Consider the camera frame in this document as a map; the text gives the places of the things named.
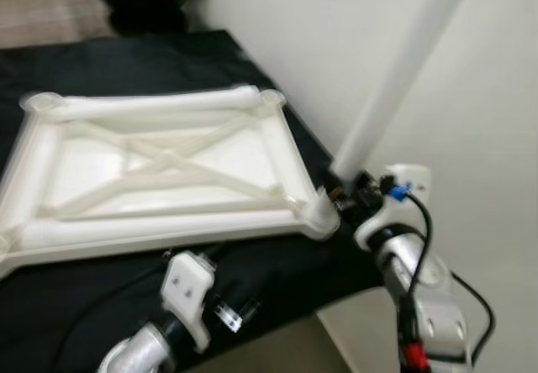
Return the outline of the black table cloth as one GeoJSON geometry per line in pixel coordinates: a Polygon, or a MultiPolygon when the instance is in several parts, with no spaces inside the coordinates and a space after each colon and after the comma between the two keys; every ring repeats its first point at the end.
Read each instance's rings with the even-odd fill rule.
{"type": "MultiPolygon", "coordinates": [[[[273,87],[225,31],[93,39],[0,48],[0,173],[24,119],[20,101],[37,92],[112,96],[196,92],[251,84],[273,87]]],[[[261,309],[237,334],[210,349],[180,354],[181,370],[315,315],[366,290],[334,278],[347,236],[318,243],[303,236],[229,246],[219,262],[225,296],[261,309]]],[[[0,278],[0,373],[93,373],[110,347],[134,334],[159,308],[166,257],[160,250],[18,268],[0,278]]]]}

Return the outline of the white plastic table top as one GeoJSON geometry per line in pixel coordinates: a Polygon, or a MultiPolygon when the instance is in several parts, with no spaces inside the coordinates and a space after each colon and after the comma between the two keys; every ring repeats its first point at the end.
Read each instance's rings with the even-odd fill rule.
{"type": "Polygon", "coordinates": [[[286,120],[285,97],[257,89],[254,108],[74,120],[44,113],[64,94],[24,99],[26,118],[0,180],[0,278],[46,263],[261,236],[328,238],[338,222],[316,209],[319,192],[286,120]],[[92,249],[20,250],[14,235],[39,220],[260,211],[291,212],[299,226],[92,249]]]}

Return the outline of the beige cloth cover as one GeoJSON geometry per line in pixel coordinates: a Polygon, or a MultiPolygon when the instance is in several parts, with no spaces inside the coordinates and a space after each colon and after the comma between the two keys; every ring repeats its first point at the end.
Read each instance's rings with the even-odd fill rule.
{"type": "Polygon", "coordinates": [[[103,0],[0,0],[0,48],[113,36],[103,0]]]}

